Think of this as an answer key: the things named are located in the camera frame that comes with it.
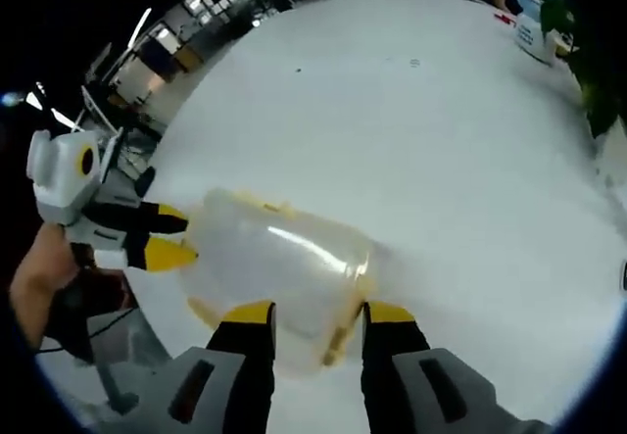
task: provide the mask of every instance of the green plant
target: green plant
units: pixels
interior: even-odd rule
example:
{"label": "green plant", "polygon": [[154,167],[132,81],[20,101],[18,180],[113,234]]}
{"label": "green plant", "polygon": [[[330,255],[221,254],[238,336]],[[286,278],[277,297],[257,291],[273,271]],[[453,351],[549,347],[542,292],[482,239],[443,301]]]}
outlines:
{"label": "green plant", "polygon": [[564,60],[581,86],[592,136],[606,133],[621,114],[623,104],[611,61],[595,32],[567,0],[545,0],[540,25],[545,36],[556,30],[571,39],[571,50]]}

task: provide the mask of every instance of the clear plastic container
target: clear plastic container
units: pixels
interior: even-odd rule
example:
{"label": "clear plastic container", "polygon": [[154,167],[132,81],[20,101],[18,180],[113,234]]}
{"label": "clear plastic container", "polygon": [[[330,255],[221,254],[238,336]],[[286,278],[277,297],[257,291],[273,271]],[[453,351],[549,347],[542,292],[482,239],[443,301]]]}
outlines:
{"label": "clear plastic container", "polygon": [[344,355],[363,300],[375,289],[374,243],[358,230],[215,189],[192,214],[198,251],[180,270],[194,313],[215,328],[233,307],[276,303],[276,366],[316,371]]}

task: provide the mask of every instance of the white table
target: white table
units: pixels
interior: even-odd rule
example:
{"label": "white table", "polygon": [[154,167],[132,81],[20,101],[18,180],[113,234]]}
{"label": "white table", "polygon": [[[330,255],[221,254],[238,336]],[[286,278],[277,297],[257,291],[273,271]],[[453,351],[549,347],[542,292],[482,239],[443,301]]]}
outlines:
{"label": "white table", "polygon": [[[609,345],[627,240],[597,187],[577,85],[494,10],[329,0],[253,30],[198,86],[148,200],[212,187],[354,225],[389,249],[386,298],[412,311],[522,417],[555,421]],[[175,272],[128,278],[169,352],[211,331]],[[268,432],[363,433],[358,364],[277,379]]]}

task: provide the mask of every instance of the black cable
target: black cable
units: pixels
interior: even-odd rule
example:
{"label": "black cable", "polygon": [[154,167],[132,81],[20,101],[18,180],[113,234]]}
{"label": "black cable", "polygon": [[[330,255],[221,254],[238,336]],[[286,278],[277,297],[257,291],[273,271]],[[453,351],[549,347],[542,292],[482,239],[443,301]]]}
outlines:
{"label": "black cable", "polygon": [[[121,319],[123,319],[125,316],[127,316],[129,313],[134,312],[135,310],[137,310],[138,307],[133,307],[132,309],[130,309],[128,312],[124,312],[123,314],[121,314],[120,316],[114,318],[113,321],[111,321],[109,324],[105,325],[104,327],[100,328],[98,331],[95,331],[93,334],[90,334],[88,336],[88,339],[92,339],[95,338],[96,336],[98,336],[99,334],[104,333],[105,331],[107,331],[109,328],[111,328],[114,324],[116,324],[118,321],[120,321]],[[54,348],[54,349],[40,349],[39,351],[37,351],[36,354],[50,354],[50,353],[59,353],[61,351],[64,351],[65,349],[63,347],[60,348]]]}

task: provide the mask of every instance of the tabletop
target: tabletop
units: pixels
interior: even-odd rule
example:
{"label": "tabletop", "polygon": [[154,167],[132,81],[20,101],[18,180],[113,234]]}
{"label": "tabletop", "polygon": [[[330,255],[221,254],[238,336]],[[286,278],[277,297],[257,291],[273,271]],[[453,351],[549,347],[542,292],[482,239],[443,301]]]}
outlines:
{"label": "tabletop", "polygon": [[[556,421],[622,312],[627,239],[597,185],[581,94],[495,10],[463,0],[327,0],[242,38],[179,111],[147,200],[191,210],[213,187],[353,225],[394,257],[388,300]],[[211,331],[176,272],[130,269],[171,355]],[[367,432],[356,363],[278,377],[268,432]]]}

